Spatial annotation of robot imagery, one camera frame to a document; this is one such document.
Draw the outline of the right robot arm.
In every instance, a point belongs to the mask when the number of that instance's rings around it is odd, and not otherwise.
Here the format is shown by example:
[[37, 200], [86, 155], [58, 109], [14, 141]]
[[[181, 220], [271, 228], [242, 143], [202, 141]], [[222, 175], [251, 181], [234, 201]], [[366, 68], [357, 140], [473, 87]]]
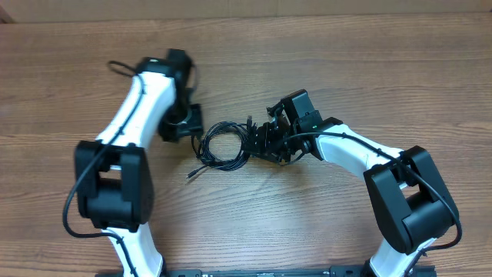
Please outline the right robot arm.
[[308, 92], [299, 90], [267, 109], [268, 121], [248, 119], [242, 148], [254, 157], [290, 165], [310, 154], [364, 181], [383, 241], [362, 265], [333, 265], [330, 276], [435, 276], [419, 266], [429, 251], [461, 239], [459, 212], [426, 149], [387, 147], [352, 131], [341, 120], [322, 118]]

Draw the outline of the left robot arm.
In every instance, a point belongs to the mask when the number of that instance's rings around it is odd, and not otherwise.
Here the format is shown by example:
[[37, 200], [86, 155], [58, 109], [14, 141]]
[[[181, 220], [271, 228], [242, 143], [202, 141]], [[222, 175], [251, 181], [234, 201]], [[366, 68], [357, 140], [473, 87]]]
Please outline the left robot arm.
[[148, 164], [154, 135], [177, 143], [204, 133], [201, 107], [191, 102], [198, 70], [184, 50], [125, 66], [131, 87], [115, 117], [74, 153], [75, 184], [62, 211], [65, 231], [78, 239], [106, 237], [121, 276], [164, 276], [166, 264], [149, 225], [155, 191]]

